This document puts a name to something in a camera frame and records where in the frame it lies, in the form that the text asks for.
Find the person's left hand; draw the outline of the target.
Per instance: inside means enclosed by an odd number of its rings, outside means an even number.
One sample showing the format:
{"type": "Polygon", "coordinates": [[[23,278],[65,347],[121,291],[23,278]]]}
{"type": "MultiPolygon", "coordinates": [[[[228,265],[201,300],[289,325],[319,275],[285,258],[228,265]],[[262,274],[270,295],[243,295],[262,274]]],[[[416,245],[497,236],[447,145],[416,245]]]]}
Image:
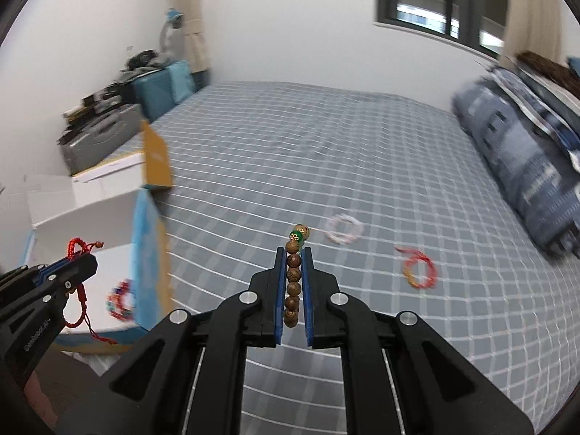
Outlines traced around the person's left hand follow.
{"type": "Polygon", "coordinates": [[[35,371],[32,372],[24,387],[24,394],[29,405],[36,414],[50,429],[53,429],[57,423],[58,417],[56,413],[54,413],[50,399],[43,393],[39,378],[35,371]]]}

